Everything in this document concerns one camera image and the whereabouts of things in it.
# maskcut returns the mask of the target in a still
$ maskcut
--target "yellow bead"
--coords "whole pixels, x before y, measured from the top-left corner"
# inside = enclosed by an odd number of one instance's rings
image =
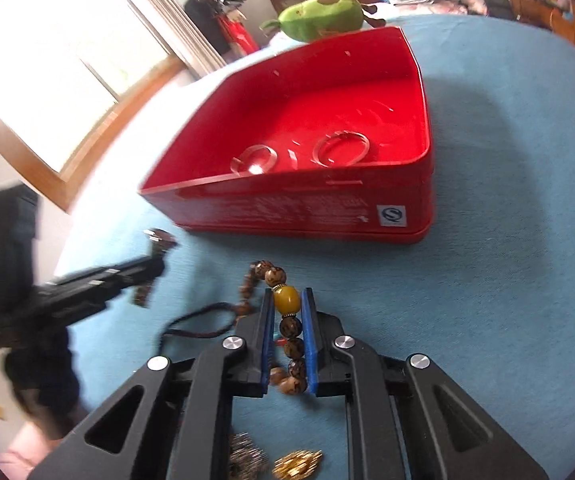
[[[291,285],[283,285],[274,291],[274,306],[282,316],[297,314],[301,310],[301,296]]]

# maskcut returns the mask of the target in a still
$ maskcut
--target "triangular cutout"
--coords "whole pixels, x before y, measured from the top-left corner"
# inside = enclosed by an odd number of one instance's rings
[[[107,452],[118,454],[123,449],[134,416],[144,394],[134,386],[85,435],[85,442]]]
[[[456,451],[462,453],[489,442],[491,431],[452,392],[445,386],[434,386],[433,391]]]

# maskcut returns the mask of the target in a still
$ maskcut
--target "blue tablecloth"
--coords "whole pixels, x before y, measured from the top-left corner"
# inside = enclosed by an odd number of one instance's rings
[[[236,301],[248,262],[286,269],[318,308],[378,352],[432,357],[543,465],[554,480],[575,466],[575,48],[536,28],[472,16],[416,16],[401,25],[423,71],[435,138],[437,217],[414,246],[185,234],[136,194],[171,135],[119,139],[81,198],[59,270],[112,263],[147,250],[143,228],[170,230],[152,308],[123,296],[74,327],[84,398],[105,399],[154,352],[168,319]],[[192,106],[224,73],[187,88]],[[188,104],[190,98],[194,104]],[[129,166],[131,180],[112,180]],[[179,358],[206,344],[183,340]],[[321,449],[319,480],[347,478],[343,401],[235,401],[234,427],[272,460]]]

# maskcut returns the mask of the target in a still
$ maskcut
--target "plush toy leg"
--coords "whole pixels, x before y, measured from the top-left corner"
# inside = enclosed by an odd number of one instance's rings
[[[378,7],[375,5],[361,4],[361,7],[363,7],[363,10],[365,10],[365,12],[368,14],[374,14],[378,10]]]
[[[376,20],[374,18],[368,18],[367,16],[365,17],[365,21],[369,25],[372,25],[372,27],[374,27],[374,28],[384,27],[387,24],[387,22],[385,20]]]

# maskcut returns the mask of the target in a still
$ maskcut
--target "wooden desk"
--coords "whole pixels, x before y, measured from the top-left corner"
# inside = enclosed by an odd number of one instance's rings
[[[561,10],[538,0],[511,0],[517,16],[527,23],[534,23],[551,30],[575,45],[575,1],[571,3],[573,20],[563,17]]]

